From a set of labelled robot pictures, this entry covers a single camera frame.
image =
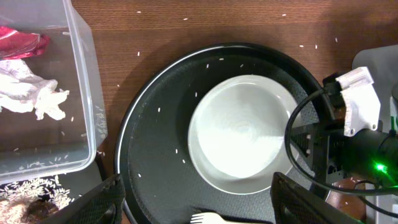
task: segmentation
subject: clear plastic container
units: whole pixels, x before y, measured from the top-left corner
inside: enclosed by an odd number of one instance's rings
[[[48,35],[46,52],[23,60],[34,74],[56,79],[57,91],[70,90],[60,121],[3,108],[0,184],[84,169],[108,135],[90,27],[70,0],[1,0],[0,26]]]

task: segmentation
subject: fork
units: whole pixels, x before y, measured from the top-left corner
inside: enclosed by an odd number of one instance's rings
[[[226,224],[226,223],[233,223],[233,224],[255,224],[255,223],[242,223],[242,222],[230,222],[224,220],[219,214],[214,212],[205,212],[192,215],[191,223],[197,224]]]

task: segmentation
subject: red cloth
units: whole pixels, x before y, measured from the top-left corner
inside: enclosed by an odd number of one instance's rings
[[[40,34],[25,34],[0,26],[0,59],[19,59],[41,55],[50,42],[50,37]]]

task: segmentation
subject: round black tray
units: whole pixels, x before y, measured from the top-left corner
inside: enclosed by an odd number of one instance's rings
[[[297,102],[320,88],[309,71],[287,55],[244,43],[190,53],[142,87],[123,119],[115,155],[132,223],[189,223],[192,214],[203,211],[233,220],[274,222],[269,190],[252,195],[216,190],[199,176],[188,153],[188,125],[201,98],[224,80],[250,74],[279,82]],[[323,97],[307,105],[301,112],[304,123],[330,119],[327,102]],[[296,170],[288,176],[309,189],[310,183]]]

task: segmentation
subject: wooden table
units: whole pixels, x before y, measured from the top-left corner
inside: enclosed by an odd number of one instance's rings
[[[293,57],[322,81],[349,70],[361,50],[398,44],[398,1],[72,2],[95,41],[109,130],[100,150],[106,153],[108,175],[119,126],[134,95],[154,73],[192,50],[220,42],[261,44]],[[347,180],[342,184],[352,187]],[[332,195],[329,202],[364,217],[365,206],[356,198]]]

